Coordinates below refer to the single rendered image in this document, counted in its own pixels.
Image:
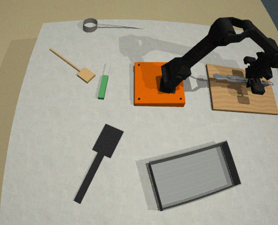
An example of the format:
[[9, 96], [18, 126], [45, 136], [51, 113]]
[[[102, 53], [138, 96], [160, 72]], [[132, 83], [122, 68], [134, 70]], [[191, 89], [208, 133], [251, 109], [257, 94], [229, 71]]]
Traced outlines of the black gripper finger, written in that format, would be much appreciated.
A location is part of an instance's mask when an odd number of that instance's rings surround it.
[[249, 88], [249, 87], [251, 87], [251, 84], [252, 84], [252, 81], [251, 81], [251, 79], [248, 79], [248, 80], [247, 80], [247, 85], [246, 85], [246, 88]]
[[246, 79], [252, 79], [252, 77], [251, 77], [251, 74], [250, 73], [248, 73], [248, 69], [247, 68], [245, 68], [245, 78]]

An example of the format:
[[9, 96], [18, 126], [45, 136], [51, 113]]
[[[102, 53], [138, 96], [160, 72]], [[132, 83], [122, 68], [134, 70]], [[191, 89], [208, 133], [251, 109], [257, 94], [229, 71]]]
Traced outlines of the tan flat paddle with long handle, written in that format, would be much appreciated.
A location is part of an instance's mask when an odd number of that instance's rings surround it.
[[52, 51], [53, 53], [55, 53], [57, 56], [59, 56], [60, 58], [62, 58], [65, 62], [67, 62], [68, 64], [70, 64], [71, 66], [73, 66], [75, 69], [77, 69], [79, 71], [79, 73], [77, 74], [77, 76], [79, 78], [81, 78], [84, 82], [89, 83], [91, 81], [91, 79], [93, 79], [96, 75], [90, 71], [87, 68], [84, 68], [82, 70], [80, 70], [78, 67], [76, 67], [75, 65], [73, 65], [70, 61], [68, 61], [66, 58], [62, 57], [59, 53], [57, 53], [55, 50], [53, 50], [52, 48], [50, 48], [50, 51]]

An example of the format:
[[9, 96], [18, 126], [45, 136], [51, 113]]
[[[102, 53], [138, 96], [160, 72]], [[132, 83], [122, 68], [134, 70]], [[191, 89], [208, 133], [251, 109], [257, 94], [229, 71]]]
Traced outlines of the grey round pan with long handle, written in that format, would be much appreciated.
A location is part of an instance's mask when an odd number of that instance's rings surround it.
[[121, 24], [113, 24], [113, 23], [101, 23], [98, 22], [96, 19], [94, 18], [87, 18], [83, 21], [83, 29], [86, 32], [93, 32], [97, 29], [98, 24], [102, 24], [102, 25], [114, 25], [114, 26], [122, 26], [122, 27], [131, 27], [131, 28], [137, 28], [137, 29], [143, 29], [143, 27], [139, 27], [139, 26], [130, 26], [130, 25], [121, 25]]

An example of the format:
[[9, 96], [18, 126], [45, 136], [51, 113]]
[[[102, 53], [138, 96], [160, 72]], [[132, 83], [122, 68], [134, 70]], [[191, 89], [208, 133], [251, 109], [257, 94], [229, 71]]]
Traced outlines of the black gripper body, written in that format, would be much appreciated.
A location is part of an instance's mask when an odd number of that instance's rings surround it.
[[251, 92], [257, 95], [263, 95], [266, 91], [264, 88], [263, 83], [260, 79], [262, 79], [263, 73], [267, 73], [267, 70], [262, 70], [256, 65], [256, 58], [251, 56], [245, 56], [244, 64], [250, 64], [247, 67], [248, 73], [250, 73], [252, 80], [251, 80]]

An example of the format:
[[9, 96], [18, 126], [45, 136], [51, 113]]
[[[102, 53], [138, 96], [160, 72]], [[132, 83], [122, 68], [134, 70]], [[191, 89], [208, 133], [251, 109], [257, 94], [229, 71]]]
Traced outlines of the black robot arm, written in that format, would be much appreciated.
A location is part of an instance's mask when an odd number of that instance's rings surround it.
[[[236, 34], [233, 26], [242, 28], [241, 34]], [[245, 38], [251, 38], [264, 52], [257, 52], [256, 65], [267, 70], [261, 77], [267, 81], [273, 78], [272, 69], [278, 69], [278, 46], [274, 39], [266, 37], [250, 20], [235, 17], [220, 17], [211, 25], [208, 35], [196, 44], [182, 57], [175, 57], [161, 66], [160, 92], [175, 94], [176, 87], [191, 76], [191, 68], [218, 46], [239, 43]]]

